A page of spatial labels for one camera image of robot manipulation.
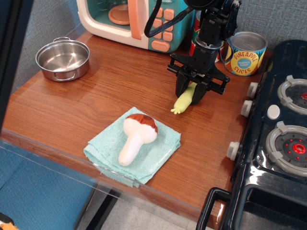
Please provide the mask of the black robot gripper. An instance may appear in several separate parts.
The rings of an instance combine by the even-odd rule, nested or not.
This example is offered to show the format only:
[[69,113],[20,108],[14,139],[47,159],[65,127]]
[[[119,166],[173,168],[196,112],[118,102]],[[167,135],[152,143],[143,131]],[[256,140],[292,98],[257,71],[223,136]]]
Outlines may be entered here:
[[187,89],[190,81],[197,83],[192,97],[192,105],[197,105],[207,91],[223,94],[229,77],[215,66],[215,60],[223,41],[215,45],[197,41],[193,55],[185,56],[173,53],[167,69],[176,74],[176,96],[179,97]]

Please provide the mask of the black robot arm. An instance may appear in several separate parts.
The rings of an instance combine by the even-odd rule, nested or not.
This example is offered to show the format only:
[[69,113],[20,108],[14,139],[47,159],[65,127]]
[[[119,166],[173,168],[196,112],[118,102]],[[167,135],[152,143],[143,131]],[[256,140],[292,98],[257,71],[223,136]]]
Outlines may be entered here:
[[200,31],[195,38],[192,56],[171,54],[168,70],[175,73],[176,96],[180,97],[190,82],[196,83],[192,105],[196,105],[206,92],[223,94],[229,77],[216,66],[224,42],[234,35],[236,18],[241,4],[239,0],[191,0],[186,4],[201,11]]

